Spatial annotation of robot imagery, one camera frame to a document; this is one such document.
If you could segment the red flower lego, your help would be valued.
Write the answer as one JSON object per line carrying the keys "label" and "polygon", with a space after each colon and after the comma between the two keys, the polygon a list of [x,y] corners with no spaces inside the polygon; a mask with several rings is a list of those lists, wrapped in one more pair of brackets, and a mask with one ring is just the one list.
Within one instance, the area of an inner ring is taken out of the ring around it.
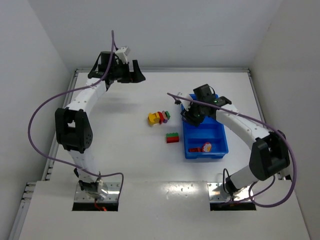
{"label": "red flower lego", "polygon": [[212,149],[212,144],[210,142],[205,142],[202,146],[202,152],[209,153]]}

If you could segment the red curved lego brick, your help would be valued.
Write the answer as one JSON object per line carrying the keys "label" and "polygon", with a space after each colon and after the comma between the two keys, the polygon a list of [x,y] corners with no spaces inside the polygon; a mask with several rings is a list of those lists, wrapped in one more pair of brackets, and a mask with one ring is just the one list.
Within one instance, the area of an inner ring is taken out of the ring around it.
{"label": "red curved lego brick", "polygon": [[201,147],[193,147],[193,148],[189,148],[188,152],[189,153],[201,153],[203,150]]}

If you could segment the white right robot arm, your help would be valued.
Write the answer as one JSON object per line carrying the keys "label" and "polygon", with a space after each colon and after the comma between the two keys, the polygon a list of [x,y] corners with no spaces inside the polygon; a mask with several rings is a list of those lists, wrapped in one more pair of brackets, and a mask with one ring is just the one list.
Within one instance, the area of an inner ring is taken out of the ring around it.
{"label": "white right robot arm", "polygon": [[230,129],[250,149],[247,166],[228,176],[225,190],[233,195],[242,188],[258,181],[265,181],[290,165],[289,151],[283,134],[267,130],[242,117],[225,96],[216,96],[208,84],[193,90],[195,98],[179,93],[175,104],[182,105],[182,119],[199,127],[206,117],[212,118]]}

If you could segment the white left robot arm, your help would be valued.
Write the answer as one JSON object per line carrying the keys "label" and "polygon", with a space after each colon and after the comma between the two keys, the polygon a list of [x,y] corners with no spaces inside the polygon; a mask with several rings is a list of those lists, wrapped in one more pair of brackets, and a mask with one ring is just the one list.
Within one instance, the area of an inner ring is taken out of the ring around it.
{"label": "white left robot arm", "polygon": [[74,172],[80,189],[95,200],[105,199],[108,190],[103,186],[101,173],[95,166],[90,149],[94,135],[89,115],[114,82],[128,84],[145,81],[137,60],[133,60],[133,70],[130,70],[129,52],[127,46],[116,49],[115,53],[102,51],[87,75],[85,88],[66,107],[58,108],[54,115],[57,142],[76,165]]}

